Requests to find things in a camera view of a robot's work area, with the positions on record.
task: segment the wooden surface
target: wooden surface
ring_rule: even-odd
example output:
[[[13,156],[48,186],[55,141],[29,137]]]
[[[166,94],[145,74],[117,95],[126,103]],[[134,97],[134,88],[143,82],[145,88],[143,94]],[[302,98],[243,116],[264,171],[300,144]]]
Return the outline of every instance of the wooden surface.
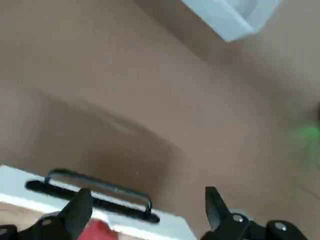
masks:
[[[34,224],[43,214],[11,204],[0,203],[0,225],[13,224],[24,230]]]
[[[178,0],[0,1],[1,161],[147,192],[198,237],[212,185],[259,223],[289,220],[319,239],[320,172],[293,134],[319,100],[319,61],[307,54],[319,57],[317,38],[305,41],[317,14],[300,2],[285,16],[305,27],[267,33],[296,31],[278,43],[303,56],[302,70],[272,51],[277,41],[244,40],[261,50],[250,57],[225,45]]]

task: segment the white box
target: white box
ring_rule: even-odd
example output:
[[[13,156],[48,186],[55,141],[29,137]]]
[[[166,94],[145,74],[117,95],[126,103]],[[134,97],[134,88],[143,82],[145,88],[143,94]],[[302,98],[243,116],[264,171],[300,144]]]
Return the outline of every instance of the white box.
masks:
[[[223,40],[231,42],[261,30],[281,0],[182,0]]]

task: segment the metal handle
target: metal handle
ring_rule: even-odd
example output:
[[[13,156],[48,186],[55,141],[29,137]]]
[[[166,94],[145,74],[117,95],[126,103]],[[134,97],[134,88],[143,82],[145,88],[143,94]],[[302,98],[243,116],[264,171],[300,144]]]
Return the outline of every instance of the metal handle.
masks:
[[[63,168],[56,168],[56,169],[51,170],[48,173],[48,175],[44,178],[44,183],[50,184],[50,180],[53,178],[53,176],[62,176],[62,177],[69,177],[72,179],[78,179],[78,180],[85,181],[90,184],[94,184],[95,186],[98,186],[104,190],[110,191],[115,194],[143,200],[143,201],[147,202],[147,205],[145,207],[144,212],[147,215],[151,214],[152,200],[147,193],[135,191],[135,190],[130,189],[128,187],[123,187],[123,186],[119,186],[116,184],[108,183],[108,182],[103,181],[101,179],[98,179],[98,178],[95,178],[92,176],[88,176],[83,173],[78,173],[76,171],[63,169]]]

